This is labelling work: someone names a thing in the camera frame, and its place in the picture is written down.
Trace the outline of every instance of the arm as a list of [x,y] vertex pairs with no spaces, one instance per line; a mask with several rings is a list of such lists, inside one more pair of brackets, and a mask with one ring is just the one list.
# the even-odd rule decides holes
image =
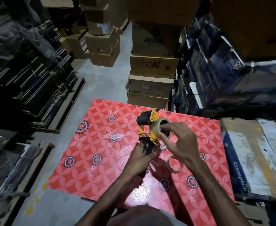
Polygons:
[[172,143],[163,133],[159,133],[160,139],[164,141],[169,151],[185,163],[193,173],[216,224],[218,226],[251,226],[250,222],[211,174],[207,164],[201,160],[196,134],[182,122],[168,123],[160,127],[170,130],[178,137],[178,142]]
[[149,164],[155,156],[155,152],[144,156],[143,144],[136,146],[131,152],[121,175],[77,222],[76,226],[106,225],[126,188],[145,168],[147,168],[146,172],[148,173]]

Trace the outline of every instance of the tape roll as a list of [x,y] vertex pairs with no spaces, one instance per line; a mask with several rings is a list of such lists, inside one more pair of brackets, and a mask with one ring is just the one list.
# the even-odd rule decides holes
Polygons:
[[[178,160],[179,163],[180,163],[181,169],[180,169],[180,170],[174,170],[173,168],[171,168],[171,166],[170,166],[170,164],[169,164],[169,160],[170,160],[170,159],[176,159],[176,160]],[[171,173],[176,174],[176,173],[179,173],[180,171],[183,170],[183,168],[184,168],[184,163],[182,163],[176,156],[170,156],[170,157],[168,158],[168,160],[166,161],[166,167],[170,170]]]
[[155,136],[157,137],[158,132],[164,133],[168,138],[171,137],[171,132],[168,130],[160,130],[160,125],[169,123],[169,121],[166,118],[160,118],[156,121],[154,121],[152,124],[149,125],[149,132],[153,132]]

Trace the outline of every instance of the left hand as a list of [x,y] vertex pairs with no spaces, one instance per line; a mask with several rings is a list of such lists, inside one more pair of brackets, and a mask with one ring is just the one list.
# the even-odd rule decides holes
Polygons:
[[156,157],[156,152],[151,152],[149,155],[143,155],[144,144],[138,144],[134,150],[132,150],[131,155],[123,169],[123,173],[129,174],[133,177],[139,175],[142,171],[146,170],[146,173],[150,170],[149,165],[152,160]]

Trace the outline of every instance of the forearm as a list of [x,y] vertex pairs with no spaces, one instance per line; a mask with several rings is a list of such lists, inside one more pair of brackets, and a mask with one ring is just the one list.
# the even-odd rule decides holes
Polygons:
[[130,174],[122,173],[99,200],[78,221],[76,226],[106,225],[126,188],[133,181]]
[[189,169],[197,180],[218,226],[251,225],[211,174],[205,162],[186,165],[190,165]]

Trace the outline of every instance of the right hand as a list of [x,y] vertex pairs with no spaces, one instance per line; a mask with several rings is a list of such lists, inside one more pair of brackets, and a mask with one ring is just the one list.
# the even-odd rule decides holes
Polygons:
[[196,134],[190,130],[183,122],[173,122],[160,125],[173,132],[177,137],[177,143],[171,142],[165,134],[158,133],[158,137],[163,140],[168,150],[186,165],[192,165],[201,162],[198,151],[198,140]]

